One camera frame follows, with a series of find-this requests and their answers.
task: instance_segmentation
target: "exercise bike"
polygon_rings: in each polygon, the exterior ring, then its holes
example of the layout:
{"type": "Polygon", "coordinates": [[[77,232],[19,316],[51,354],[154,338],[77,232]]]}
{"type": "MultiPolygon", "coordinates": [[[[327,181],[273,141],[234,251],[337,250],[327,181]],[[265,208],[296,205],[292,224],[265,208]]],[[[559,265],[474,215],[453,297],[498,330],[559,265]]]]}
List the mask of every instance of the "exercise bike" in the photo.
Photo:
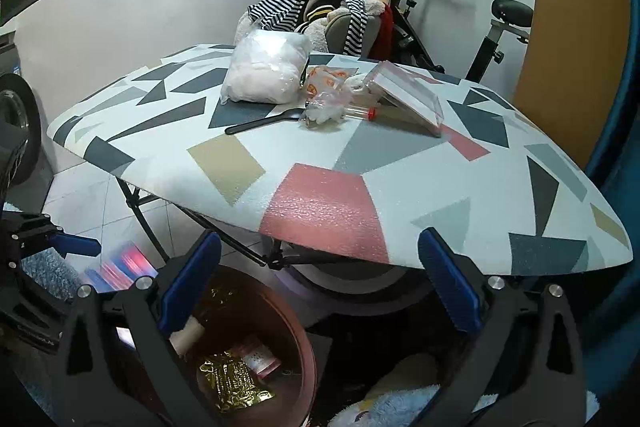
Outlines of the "exercise bike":
{"type": "MultiPolygon", "coordinates": [[[[428,54],[420,37],[409,22],[411,10],[417,5],[415,0],[406,0],[406,8],[400,9],[401,0],[390,0],[389,6],[394,17],[394,34],[392,39],[391,61],[406,66],[417,66],[436,73],[444,73],[444,67],[436,65],[428,54]]],[[[480,82],[484,72],[494,60],[500,64],[504,53],[497,50],[503,32],[518,37],[523,44],[529,43],[529,33],[521,28],[530,28],[533,10],[515,0],[495,0],[492,3],[491,29],[482,41],[480,48],[465,78],[472,82],[480,82]]]]}

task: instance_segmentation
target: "blue clamp pad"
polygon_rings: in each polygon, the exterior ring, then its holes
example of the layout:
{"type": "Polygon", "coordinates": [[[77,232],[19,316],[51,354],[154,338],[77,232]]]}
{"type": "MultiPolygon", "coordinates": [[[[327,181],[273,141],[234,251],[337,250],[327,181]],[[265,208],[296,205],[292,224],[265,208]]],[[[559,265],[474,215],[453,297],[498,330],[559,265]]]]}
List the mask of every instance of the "blue clamp pad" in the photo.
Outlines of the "blue clamp pad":
{"type": "Polygon", "coordinates": [[[64,257],[67,253],[97,257],[102,251],[100,241],[91,237],[80,237],[58,232],[49,235],[49,244],[64,257]]]}
{"type": "Polygon", "coordinates": [[[222,245],[218,234],[206,232],[204,236],[194,245],[193,253],[187,254],[188,261],[160,301],[158,328],[167,337],[184,327],[211,274],[220,263],[222,245]]]}
{"type": "Polygon", "coordinates": [[[482,328],[481,298],[456,265],[453,255],[435,229],[422,230],[418,257],[449,318],[458,331],[476,333],[482,328]]]}

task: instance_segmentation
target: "exercise bike seat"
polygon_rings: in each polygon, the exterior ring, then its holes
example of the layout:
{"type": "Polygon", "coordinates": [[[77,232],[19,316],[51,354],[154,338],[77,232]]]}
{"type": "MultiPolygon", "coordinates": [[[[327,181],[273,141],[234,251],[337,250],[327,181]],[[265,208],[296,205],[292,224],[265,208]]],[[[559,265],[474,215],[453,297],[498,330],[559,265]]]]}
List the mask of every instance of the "exercise bike seat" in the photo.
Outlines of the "exercise bike seat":
{"type": "Polygon", "coordinates": [[[533,10],[526,4],[514,0],[495,0],[491,4],[491,13],[507,24],[531,28],[533,10]]]}

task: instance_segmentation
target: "red cloth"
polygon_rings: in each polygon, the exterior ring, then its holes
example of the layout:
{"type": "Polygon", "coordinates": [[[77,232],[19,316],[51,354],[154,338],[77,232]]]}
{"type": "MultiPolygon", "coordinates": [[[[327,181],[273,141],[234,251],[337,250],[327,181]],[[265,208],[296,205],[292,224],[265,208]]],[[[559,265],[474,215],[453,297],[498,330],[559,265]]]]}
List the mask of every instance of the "red cloth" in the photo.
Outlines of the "red cloth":
{"type": "Polygon", "coordinates": [[[385,6],[385,10],[380,16],[380,21],[382,24],[380,25],[378,38],[373,43],[371,51],[369,52],[369,58],[375,58],[376,60],[389,60],[389,58],[391,58],[392,38],[394,33],[394,14],[388,4],[385,6]]]}

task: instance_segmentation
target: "pink quadrilateral pattern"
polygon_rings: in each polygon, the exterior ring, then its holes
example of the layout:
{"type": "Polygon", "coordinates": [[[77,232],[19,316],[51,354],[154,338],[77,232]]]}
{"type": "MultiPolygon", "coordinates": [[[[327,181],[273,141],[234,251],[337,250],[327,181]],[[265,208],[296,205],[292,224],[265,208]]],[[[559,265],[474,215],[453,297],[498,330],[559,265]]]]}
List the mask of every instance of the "pink quadrilateral pattern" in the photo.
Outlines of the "pink quadrilateral pattern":
{"type": "Polygon", "coordinates": [[[388,263],[362,176],[296,163],[271,198],[260,233],[288,243],[388,263]]]}
{"type": "Polygon", "coordinates": [[[449,143],[470,162],[489,154],[489,151],[480,144],[460,134],[448,125],[442,124],[441,129],[443,134],[449,136],[449,143]]]}

